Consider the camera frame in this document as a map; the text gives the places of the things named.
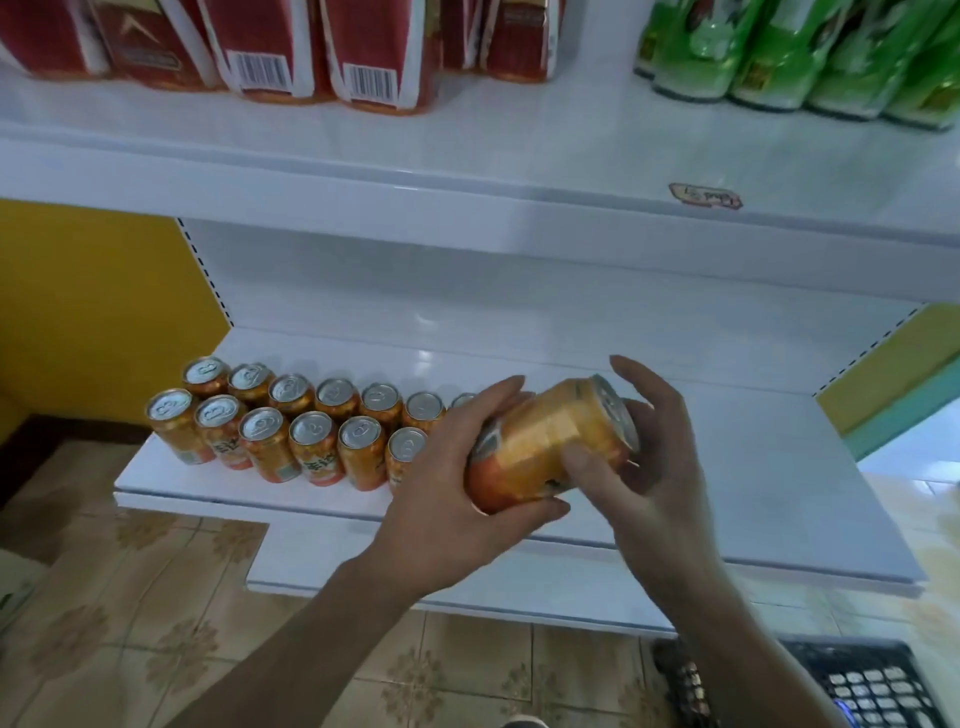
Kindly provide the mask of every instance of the forearm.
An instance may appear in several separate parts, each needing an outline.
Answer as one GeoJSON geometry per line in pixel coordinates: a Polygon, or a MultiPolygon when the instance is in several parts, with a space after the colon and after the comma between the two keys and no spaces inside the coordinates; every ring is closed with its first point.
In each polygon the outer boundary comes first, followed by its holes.
{"type": "Polygon", "coordinates": [[[317,728],[353,673],[413,604],[388,590],[363,555],[247,660],[171,723],[317,728]]]}
{"type": "Polygon", "coordinates": [[[714,711],[737,728],[849,728],[840,711],[759,623],[726,574],[664,613],[703,676],[714,711]]]}

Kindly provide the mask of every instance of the red package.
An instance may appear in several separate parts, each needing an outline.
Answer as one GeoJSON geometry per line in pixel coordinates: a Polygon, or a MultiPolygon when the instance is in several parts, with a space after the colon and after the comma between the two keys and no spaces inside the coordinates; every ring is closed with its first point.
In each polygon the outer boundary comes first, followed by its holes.
{"type": "Polygon", "coordinates": [[[320,19],[307,0],[201,0],[227,86],[254,101],[311,104],[334,98],[320,19]]]}
{"type": "Polygon", "coordinates": [[[425,111],[436,95],[440,0],[320,0],[333,90],[358,109],[425,111]]]}
{"type": "Polygon", "coordinates": [[[549,81],[557,65],[564,6],[564,0],[490,0],[480,67],[504,81],[549,81]]]}
{"type": "Polygon", "coordinates": [[[92,0],[113,65],[153,88],[222,86],[197,0],[92,0]]]}
{"type": "Polygon", "coordinates": [[[51,81],[98,78],[110,71],[85,0],[2,0],[0,62],[51,81]]]}
{"type": "Polygon", "coordinates": [[[440,27],[443,64],[449,71],[467,71],[477,62],[483,26],[483,0],[442,0],[440,27]]]}

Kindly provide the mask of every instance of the hand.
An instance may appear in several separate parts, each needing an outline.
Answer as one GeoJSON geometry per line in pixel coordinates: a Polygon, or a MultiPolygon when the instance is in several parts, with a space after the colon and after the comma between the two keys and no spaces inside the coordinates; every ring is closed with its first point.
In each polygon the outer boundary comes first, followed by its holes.
{"type": "Polygon", "coordinates": [[[512,376],[452,409],[427,438],[361,556],[411,603],[486,566],[570,506],[556,498],[485,516],[464,491],[467,457],[490,417],[532,397],[512,376]]]}
{"type": "Polygon", "coordinates": [[[672,611],[693,598],[692,590],[727,580],[693,427],[683,396],[666,381],[625,356],[612,356],[611,364],[653,405],[626,400],[640,436],[636,462],[615,473],[575,444],[564,450],[564,467],[610,522],[637,581],[664,612],[672,611]]]}

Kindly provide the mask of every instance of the green bottle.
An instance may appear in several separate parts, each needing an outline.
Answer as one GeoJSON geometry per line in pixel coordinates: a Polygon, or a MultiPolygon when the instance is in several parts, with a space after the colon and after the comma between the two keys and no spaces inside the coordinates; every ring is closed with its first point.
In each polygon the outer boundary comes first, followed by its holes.
{"type": "Polygon", "coordinates": [[[876,118],[951,4],[952,0],[854,0],[807,105],[854,119],[876,118]]]}
{"type": "Polygon", "coordinates": [[[682,0],[657,43],[654,88],[689,101],[719,101],[743,58],[763,0],[682,0]]]}
{"type": "Polygon", "coordinates": [[[663,36],[670,28],[674,16],[677,14],[678,0],[657,0],[650,10],[650,19],[643,29],[640,43],[636,47],[634,73],[648,79],[654,77],[654,54],[657,44],[662,42],[663,36]]]}
{"type": "Polygon", "coordinates": [[[883,115],[904,124],[949,129],[960,113],[960,5],[910,63],[883,115]]]}
{"type": "Polygon", "coordinates": [[[746,104],[799,109],[827,63],[852,0],[780,0],[733,80],[746,104]]]}

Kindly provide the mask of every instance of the right hand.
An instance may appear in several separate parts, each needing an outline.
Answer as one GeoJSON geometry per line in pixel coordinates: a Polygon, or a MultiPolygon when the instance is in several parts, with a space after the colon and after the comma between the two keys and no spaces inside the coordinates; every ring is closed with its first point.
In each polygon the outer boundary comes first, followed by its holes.
{"type": "Polygon", "coordinates": [[[663,611],[673,611],[727,582],[693,427],[683,396],[664,379],[625,356],[610,362],[650,402],[626,400],[640,453],[615,473],[578,443],[564,449],[564,467],[610,522],[640,585],[663,611]]]}

